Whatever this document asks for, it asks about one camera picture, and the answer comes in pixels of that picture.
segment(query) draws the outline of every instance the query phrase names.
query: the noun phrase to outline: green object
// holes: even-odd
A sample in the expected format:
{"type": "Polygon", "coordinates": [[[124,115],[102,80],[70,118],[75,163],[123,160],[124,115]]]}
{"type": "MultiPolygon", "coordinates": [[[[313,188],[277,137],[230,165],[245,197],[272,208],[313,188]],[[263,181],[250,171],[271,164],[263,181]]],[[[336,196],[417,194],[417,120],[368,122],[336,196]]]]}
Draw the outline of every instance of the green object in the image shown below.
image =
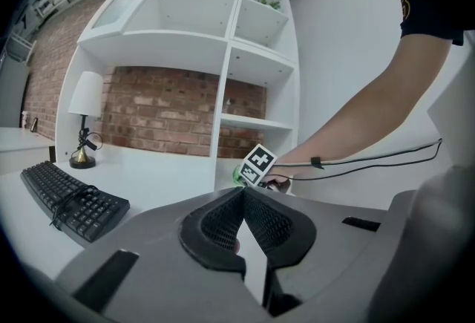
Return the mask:
{"type": "Polygon", "coordinates": [[[272,9],[279,10],[281,8],[280,1],[267,2],[267,0],[258,0],[262,5],[269,5],[272,9]]]}
{"type": "Polygon", "coordinates": [[[240,166],[237,166],[235,170],[232,172],[232,179],[235,182],[237,186],[244,186],[246,187],[247,185],[243,181],[243,177],[240,176],[239,174],[239,168],[240,166]]]}

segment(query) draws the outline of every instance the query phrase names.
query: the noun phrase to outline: person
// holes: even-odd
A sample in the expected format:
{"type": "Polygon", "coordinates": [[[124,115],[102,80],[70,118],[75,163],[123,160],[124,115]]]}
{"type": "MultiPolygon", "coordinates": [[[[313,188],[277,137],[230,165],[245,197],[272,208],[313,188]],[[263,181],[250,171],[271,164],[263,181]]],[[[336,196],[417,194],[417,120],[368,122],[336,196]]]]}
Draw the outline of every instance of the person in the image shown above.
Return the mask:
{"type": "MultiPolygon", "coordinates": [[[[397,129],[437,77],[451,45],[463,45],[464,30],[475,29],[470,4],[471,0],[401,0],[402,35],[390,64],[276,164],[309,163],[312,157],[340,160],[397,129]]],[[[273,167],[263,181],[281,183],[302,171],[273,167]]]]}

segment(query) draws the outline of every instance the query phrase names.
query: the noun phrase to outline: keyboard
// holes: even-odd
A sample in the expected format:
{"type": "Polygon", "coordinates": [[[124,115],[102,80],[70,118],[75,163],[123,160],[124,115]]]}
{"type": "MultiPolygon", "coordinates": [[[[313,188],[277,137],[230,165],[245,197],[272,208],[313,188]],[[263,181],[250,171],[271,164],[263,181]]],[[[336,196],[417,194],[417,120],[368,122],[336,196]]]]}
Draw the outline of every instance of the keyboard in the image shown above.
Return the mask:
{"type": "Polygon", "coordinates": [[[23,170],[20,178],[52,225],[83,247],[111,231],[130,209],[128,200],[83,183],[49,161],[23,170]]]}

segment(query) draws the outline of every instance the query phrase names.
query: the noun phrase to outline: black cable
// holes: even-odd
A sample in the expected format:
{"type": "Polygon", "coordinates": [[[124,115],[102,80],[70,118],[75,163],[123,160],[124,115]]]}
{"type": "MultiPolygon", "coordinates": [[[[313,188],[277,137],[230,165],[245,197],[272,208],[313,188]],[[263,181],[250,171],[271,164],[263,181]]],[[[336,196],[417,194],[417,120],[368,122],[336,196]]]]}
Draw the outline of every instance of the black cable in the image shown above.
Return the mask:
{"type": "Polygon", "coordinates": [[[59,202],[56,210],[54,211],[53,213],[53,217],[51,218],[51,222],[50,222],[50,225],[53,224],[58,230],[60,230],[56,224],[54,224],[56,222],[56,220],[58,219],[59,215],[61,214],[61,212],[63,211],[63,209],[76,197],[80,196],[85,189],[96,189],[95,186],[92,186],[90,184],[85,184],[84,186],[81,186],[79,187],[76,191],[73,191],[71,192],[71,194],[65,198],[64,200],[61,200],[61,202],[59,202]]]}
{"type": "MultiPolygon", "coordinates": [[[[380,160],[380,159],[383,159],[383,158],[395,157],[397,155],[415,153],[415,152],[420,151],[420,150],[428,149],[428,148],[430,148],[434,145],[437,145],[437,144],[440,145],[441,143],[442,143],[442,138],[439,138],[437,143],[429,143],[428,145],[421,146],[417,149],[402,150],[402,151],[398,151],[396,153],[380,155],[380,156],[377,156],[377,157],[357,158],[357,159],[354,159],[354,160],[345,160],[345,161],[341,161],[341,162],[324,162],[321,165],[322,166],[336,166],[336,165],[345,165],[345,164],[348,164],[348,163],[363,162],[363,161],[366,161],[366,160],[380,160]]],[[[293,164],[293,163],[285,164],[285,163],[283,163],[283,164],[275,164],[273,167],[313,167],[313,166],[314,165],[311,164],[311,163],[308,163],[308,164],[293,164]]]]}
{"type": "Polygon", "coordinates": [[[397,166],[415,165],[417,163],[428,162],[430,160],[433,160],[435,157],[437,157],[437,154],[439,153],[439,149],[440,149],[441,144],[442,144],[442,141],[439,141],[439,145],[437,145],[436,153],[432,157],[425,158],[424,160],[414,160],[412,162],[392,163],[392,164],[387,164],[387,165],[369,165],[369,166],[359,167],[357,169],[349,170],[347,172],[342,172],[340,174],[328,175],[326,177],[311,177],[311,178],[299,179],[299,178],[287,177],[286,175],[279,175],[279,174],[272,174],[272,176],[273,177],[284,177],[284,178],[290,179],[290,180],[320,180],[320,179],[329,179],[331,177],[340,177],[342,175],[351,174],[352,172],[358,172],[360,170],[371,169],[372,167],[397,167],[397,166]]]}
{"type": "Polygon", "coordinates": [[[102,138],[102,135],[100,135],[99,133],[96,133],[95,131],[92,131],[91,133],[89,133],[87,136],[86,136],[86,139],[92,135],[92,134],[96,134],[98,135],[99,137],[101,137],[101,147],[100,148],[97,148],[97,150],[100,150],[102,149],[102,146],[104,145],[104,138],[102,138]]]}

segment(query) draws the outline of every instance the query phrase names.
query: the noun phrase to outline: shirt sleeve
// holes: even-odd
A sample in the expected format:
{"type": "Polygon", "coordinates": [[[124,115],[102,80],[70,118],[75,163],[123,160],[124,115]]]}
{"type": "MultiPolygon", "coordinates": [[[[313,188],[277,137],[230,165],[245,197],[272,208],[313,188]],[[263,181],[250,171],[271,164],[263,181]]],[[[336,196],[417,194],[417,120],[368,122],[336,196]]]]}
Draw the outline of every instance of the shirt sleeve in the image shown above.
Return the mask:
{"type": "Polygon", "coordinates": [[[450,39],[454,45],[463,45],[463,30],[456,28],[451,12],[451,0],[401,0],[401,37],[426,34],[450,39]]]}

